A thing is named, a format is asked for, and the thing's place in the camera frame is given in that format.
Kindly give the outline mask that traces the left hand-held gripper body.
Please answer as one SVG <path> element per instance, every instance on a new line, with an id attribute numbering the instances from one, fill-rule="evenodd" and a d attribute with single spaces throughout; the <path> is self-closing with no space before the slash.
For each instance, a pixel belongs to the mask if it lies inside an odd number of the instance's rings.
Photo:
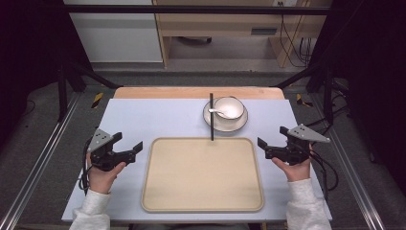
<path id="1" fill-rule="evenodd" d="M 113 150 L 114 144 L 111 141 L 113 135 L 98 128 L 87 150 L 92 166 L 105 172 L 111 171 L 119 163 L 128 161 L 127 156 L 123 155 L 122 152 Z"/>

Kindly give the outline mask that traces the white bowl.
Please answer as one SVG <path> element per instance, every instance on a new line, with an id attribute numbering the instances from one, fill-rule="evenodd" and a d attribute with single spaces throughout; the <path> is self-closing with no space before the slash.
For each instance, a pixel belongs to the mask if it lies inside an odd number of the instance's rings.
<path id="1" fill-rule="evenodd" d="M 215 115 L 227 120 L 236 120 L 237 118 L 240 118 L 243 113 L 243 107 L 244 105 L 242 102 L 235 97 L 222 97 L 214 102 L 214 109 L 224 111 L 227 117 L 223 117 L 217 113 L 215 113 Z"/>

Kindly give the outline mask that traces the person's left hand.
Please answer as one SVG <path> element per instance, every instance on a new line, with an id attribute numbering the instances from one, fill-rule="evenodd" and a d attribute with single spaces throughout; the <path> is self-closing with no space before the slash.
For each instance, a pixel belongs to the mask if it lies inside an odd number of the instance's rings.
<path id="1" fill-rule="evenodd" d="M 110 192 L 115 179 L 125 167 L 125 162 L 119 163 L 114 169 L 109 172 L 105 172 L 98 168 L 92 167 L 88 173 L 90 190 L 96 193 L 107 195 Z"/>

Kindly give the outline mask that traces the white saucer with dark rim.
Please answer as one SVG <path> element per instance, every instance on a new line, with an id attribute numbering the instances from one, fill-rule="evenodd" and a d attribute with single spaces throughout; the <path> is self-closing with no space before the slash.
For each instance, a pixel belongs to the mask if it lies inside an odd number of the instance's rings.
<path id="1" fill-rule="evenodd" d="M 211 125 L 211 113 L 209 112 L 210 104 L 206 103 L 203 108 L 203 119 L 208 126 Z M 248 111 L 243 107 L 243 113 L 236 120 L 227 120 L 214 115 L 214 129 L 223 132 L 237 131 L 243 128 L 248 121 Z"/>

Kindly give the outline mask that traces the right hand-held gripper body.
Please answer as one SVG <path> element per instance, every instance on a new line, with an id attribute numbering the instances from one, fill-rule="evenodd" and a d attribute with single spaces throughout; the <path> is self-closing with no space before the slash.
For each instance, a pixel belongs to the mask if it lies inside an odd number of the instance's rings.
<path id="1" fill-rule="evenodd" d="M 309 158 L 309 145 L 311 142 L 330 142 L 329 138 L 303 124 L 289 128 L 288 134 L 285 137 L 287 138 L 285 147 L 272 147 L 267 144 L 267 148 L 264 151 L 266 159 L 276 157 L 282 162 L 293 166 Z"/>

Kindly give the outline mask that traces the light blue table mat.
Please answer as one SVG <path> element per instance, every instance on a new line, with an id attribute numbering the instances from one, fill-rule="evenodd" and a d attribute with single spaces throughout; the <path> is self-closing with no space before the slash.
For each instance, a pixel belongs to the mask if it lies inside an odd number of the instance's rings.
<path id="1" fill-rule="evenodd" d="M 214 138 L 247 138 L 255 148 L 259 179 L 264 198 L 256 212 L 151 213 L 142 206 L 150 148 L 157 138 L 207 138 L 210 127 L 203 119 L 205 99 L 112 99 L 101 119 L 100 128 L 109 134 L 121 132 L 116 151 L 129 150 L 142 142 L 143 150 L 114 182 L 107 213 L 117 222 L 262 222 L 283 220 L 290 198 L 286 177 L 257 145 L 261 138 L 271 146 L 282 147 L 285 137 L 280 127 L 293 128 L 297 122 L 287 100 L 246 100 L 246 125 L 234 132 L 216 131 Z"/>

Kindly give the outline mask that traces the beige rectangular tray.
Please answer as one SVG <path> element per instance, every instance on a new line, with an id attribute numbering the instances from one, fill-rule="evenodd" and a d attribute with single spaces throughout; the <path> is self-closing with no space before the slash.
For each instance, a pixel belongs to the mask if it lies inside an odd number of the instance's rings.
<path id="1" fill-rule="evenodd" d="M 264 198 L 247 138 L 157 138 L 142 206 L 151 213 L 256 212 Z"/>

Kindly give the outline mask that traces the white cabinet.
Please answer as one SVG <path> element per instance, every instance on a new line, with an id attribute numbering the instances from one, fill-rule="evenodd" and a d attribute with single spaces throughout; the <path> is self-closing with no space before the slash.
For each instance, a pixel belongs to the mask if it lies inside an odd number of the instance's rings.
<path id="1" fill-rule="evenodd" d="M 162 62 L 153 13 L 71 13 L 92 63 Z"/>

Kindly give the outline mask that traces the black chopstick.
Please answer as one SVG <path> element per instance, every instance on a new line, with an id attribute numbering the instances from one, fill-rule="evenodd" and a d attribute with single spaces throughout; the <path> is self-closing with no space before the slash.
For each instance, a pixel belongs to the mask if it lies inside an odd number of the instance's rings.
<path id="1" fill-rule="evenodd" d="M 210 108 L 209 108 L 209 112 L 210 112 L 210 131 L 211 131 L 211 141 L 214 140 L 214 113 L 213 113 L 213 109 L 214 109 L 214 94 L 210 93 Z"/>

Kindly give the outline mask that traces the light wooden desk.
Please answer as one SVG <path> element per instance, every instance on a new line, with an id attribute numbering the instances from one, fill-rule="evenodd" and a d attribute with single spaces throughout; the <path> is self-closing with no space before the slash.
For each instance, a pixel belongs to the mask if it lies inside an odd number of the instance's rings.
<path id="1" fill-rule="evenodd" d="M 152 0 L 155 6 L 273 7 L 274 0 Z M 298 0 L 295 7 L 328 8 L 332 0 Z M 158 13 L 159 35 L 172 37 L 262 36 L 271 42 L 281 68 L 288 64 L 294 43 L 316 39 L 324 25 L 323 15 Z M 251 35 L 252 28 L 278 28 L 275 35 Z"/>

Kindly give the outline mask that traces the yellow black floor tape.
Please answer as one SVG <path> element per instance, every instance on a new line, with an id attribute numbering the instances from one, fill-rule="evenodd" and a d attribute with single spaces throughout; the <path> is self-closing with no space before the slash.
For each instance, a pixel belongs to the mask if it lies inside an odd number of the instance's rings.
<path id="1" fill-rule="evenodd" d="M 303 105 L 306 107 L 313 107 L 313 103 L 305 102 L 301 94 L 296 94 L 296 102 L 298 105 Z"/>
<path id="2" fill-rule="evenodd" d="M 97 108 L 98 107 L 98 105 L 99 105 L 99 103 L 100 103 L 100 101 L 102 99 L 102 96 L 103 96 L 102 92 L 98 93 L 95 96 L 94 101 L 92 102 L 91 108 Z"/>

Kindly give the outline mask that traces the dark object under desk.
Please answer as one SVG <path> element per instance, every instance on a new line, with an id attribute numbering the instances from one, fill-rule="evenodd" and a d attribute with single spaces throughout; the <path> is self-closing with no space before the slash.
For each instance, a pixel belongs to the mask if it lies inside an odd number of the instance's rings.
<path id="1" fill-rule="evenodd" d="M 184 37 L 178 36 L 179 42 L 188 45 L 206 45 L 212 43 L 213 39 L 211 37 Z"/>

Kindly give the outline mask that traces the grey desk label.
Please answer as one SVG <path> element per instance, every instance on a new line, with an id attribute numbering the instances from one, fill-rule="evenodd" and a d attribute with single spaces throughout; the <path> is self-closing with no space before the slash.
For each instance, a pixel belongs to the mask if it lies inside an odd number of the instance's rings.
<path id="1" fill-rule="evenodd" d="M 275 35 L 278 28 L 252 28 L 251 35 Z"/>

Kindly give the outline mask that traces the aluminium frame rail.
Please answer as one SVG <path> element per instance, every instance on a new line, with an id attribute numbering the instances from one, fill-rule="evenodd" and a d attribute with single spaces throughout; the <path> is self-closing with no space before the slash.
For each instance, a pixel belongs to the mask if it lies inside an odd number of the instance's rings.
<path id="1" fill-rule="evenodd" d="M 343 144 L 339 140 L 338 134 L 335 128 L 327 121 L 323 121 L 323 126 L 327 128 L 327 135 L 330 137 L 330 144 L 332 145 L 334 155 L 336 156 L 341 170 L 347 179 L 350 190 L 356 203 L 360 209 L 360 212 L 367 223 L 370 230 L 386 230 L 384 223 L 379 216 L 373 202 L 359 177 L 356 169 L 350 162 L 347 152 L 344 149 Z"/>
<path id="2" fill-rule="evenodd" d="M 72 94 L 72 98 L 68 103 L 66 114 L 56 123 L 51 136 L 48 138 L 46 145 L 35 161 L 34 167 L 30 171 L 30 174 L 26 178 L 8 212 L 0 221 L 0 230 L 13 230 L 13 228 L 16 226 L 34 192 L 36 185 L 48 166 L 48 163 L 78 106 L 80 98 L 80 93 Z"/>

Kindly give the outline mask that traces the black metal stand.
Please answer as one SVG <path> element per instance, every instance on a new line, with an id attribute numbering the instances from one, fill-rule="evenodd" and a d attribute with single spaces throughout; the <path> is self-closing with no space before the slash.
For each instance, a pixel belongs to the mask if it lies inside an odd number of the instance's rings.
<path id="1" fill-rule="evenodd" d="M 61 122 L 68 113 L 66 83 L 69 83 L 75 92 L 83 92 L 86 89 L 86 84 L 82 79 L 82 76 L 86 76 L 110 89 L 120 88 L 117 83 L 103 78 L 102 76 L 96 74 L 93 70 L 85 68 L 76 62 L 65 62 L 61 64 L 56 73 L 59 102 L 59 122 Z"/>
<path id="2" fill-rule="evenodd" d="M 324 96 L 323 96 L 323 113 L 327 122 L 333 124 L 333 111 L 332 111 L 332 88 L 333 88 L 333 74 L 332 69 L 328 64 L 318 61 L 309 67 L 306 67 L 303 71 L 295 74 L 293 77 L 284 80 L 276 84 L 277 88 L 284 89 L 290 84 L 309 77 L 309 80 L 306 84 L 306 91 L 308 93 L 316 93 L 321 87 L 324 87 Z"/>

